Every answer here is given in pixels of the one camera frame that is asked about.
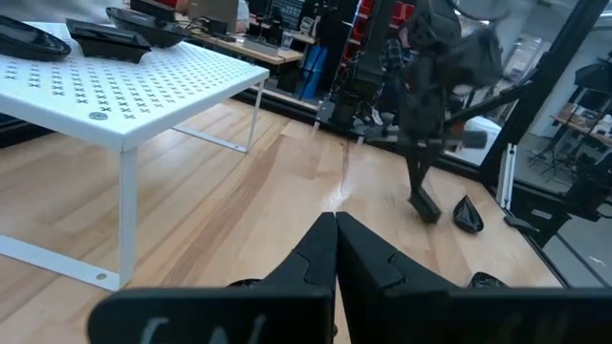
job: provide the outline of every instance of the wooden floor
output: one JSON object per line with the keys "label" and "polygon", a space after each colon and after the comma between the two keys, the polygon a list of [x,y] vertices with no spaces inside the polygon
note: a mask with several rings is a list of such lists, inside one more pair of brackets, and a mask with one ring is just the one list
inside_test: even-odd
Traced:
{"label": "wooden floor", "polygon": [[[465,285],[477,271],[512,286],[558,286],[478,183],[433,170],[428,190],[446,213],[425,227],[405,200],[404,161],[282,116],[261,112],[248,155],[175,131],[139,152],[139,262],[135,286],[224,286],[261,277],[322,211],[345,210],[408,256]],[[251,107],[229,101],[189,122],[246,141]],[[109,269],[117,265],[118,157],[53,134],[0,151],[0,233]],[[453,226],[470,195],[485,224]],[[0,256],[3,343],[85,343],[92,307],[107,293]],[[348,343],[342,312],[336,342]]]}

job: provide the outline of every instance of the person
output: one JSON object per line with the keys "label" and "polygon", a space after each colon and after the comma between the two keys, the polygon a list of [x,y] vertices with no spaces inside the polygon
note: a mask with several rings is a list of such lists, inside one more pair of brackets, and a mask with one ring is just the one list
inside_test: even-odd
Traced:
{"label": "person", "polygon": [[383,118],[384,113],[393,116],[392,126],[390,129],[397,129],[395,126],[399,122],[398,117],[398,90],[396,84],[392,82],[394,78],[403,75],[404,69],[413,59],[413,54],[410,51],[408,43],[408,26],[407,22],[403,23],[397,30],[397,33],[392,34],[382,45],[381,54],[379,56],[384,75],[382,77],[382,87],[379,93],[376,108]]}
{"label": "person", "polygon": [[[238,1],[238,18],[236,21],[236,33],[244,33],[249,29],[250,13],[249,4],[246,0],[233,0]],[[189,0],[178,0],[176,3],[176,11],[182,15],[187,15],[189,10]]]}
{"label": "person", "polygon": [[107,7],[123,7],[123,0],[1,0],[0,15],[19,21],[64,23],[66,18],[109,23]]}

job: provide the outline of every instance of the white table leg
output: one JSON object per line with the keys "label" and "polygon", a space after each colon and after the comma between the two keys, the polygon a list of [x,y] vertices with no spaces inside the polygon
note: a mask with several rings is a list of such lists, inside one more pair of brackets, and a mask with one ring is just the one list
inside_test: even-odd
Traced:
{"label": "white table leg", "polygon": [[195,129],[191,129],[189,127],[185,127],[183,125],[177,125],[175,126],[174,130],[181,132],[183,134],[187,134],[187,135],[191,135],[194,138],[198,138],[198,139],[202,139],[202,140],[207,140],[208,142],[212,142],[215,144],[218,144],[222,147],[226,147],[229,148],[231,150],[235,150],[237,152],[240,153],[248,153],[249,150],[251,150],[251,145],[252,145],[252,137],[255,133],[255,124],[257,123],[257,112],[259,111],[259,104],[261,103],[261,95],[263,94],[263,90],[264,90],[264,83],[266,81],[261,81],[259,82],[259,91],[257,92],[257,101],[255,102],[255,109],[252,113],[252,120],[251,120],[251,130],[249,132],[249,140],[247,141],[247,145],[246,146],[242,146],[240,144],[234,143],[234,142],[230,142],[228,140],[223,140],[223,139],[219,139],[219,138],[215,138],[213,135],[209,135],[206,133],[201,133]]}
{"label": "white table leg", "polygon": [[134,275],[138,223],[138,148],[121,152],[119,195],[119,288]]}
{"label": "white table leg", "polygon": [[136,224],[138,216],[137,148],[122,152],[120,164],[120,259],[119,273],[78,259],[0,235],[0,254],[47,269],[106,290],[125,287],[136,266]]}

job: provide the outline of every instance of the white perforated table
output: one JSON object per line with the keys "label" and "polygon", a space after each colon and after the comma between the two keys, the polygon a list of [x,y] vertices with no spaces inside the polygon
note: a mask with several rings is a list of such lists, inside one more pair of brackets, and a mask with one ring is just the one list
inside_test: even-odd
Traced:
{"label": "white perforated table", "polygon": [[[119,272],[4,235],[0,235],[0,254],[118,290],[132,279],[137,259],[139,144],[175,129],[247,153],[269,71],[186,43],[153,49],[140,64],[86,58],[65,25],[32,24],[68,42],[73,52],[61,62],[0,55],[0,113],[119,152]],[[259,93],[246,145],[177,126],[255,84]]]}

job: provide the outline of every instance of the perforated surface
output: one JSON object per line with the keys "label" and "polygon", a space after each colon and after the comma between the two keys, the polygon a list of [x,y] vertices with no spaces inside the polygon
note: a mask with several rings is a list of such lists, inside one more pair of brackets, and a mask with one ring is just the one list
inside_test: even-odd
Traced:
{"label": "perforated surface", "polygon": [[64,24],[31,24],[73,52],[61,62],[0,55],[0,112],[111,149],[148,140],[269,75],[187,43],[154,48],[140,64],[84,57]]}

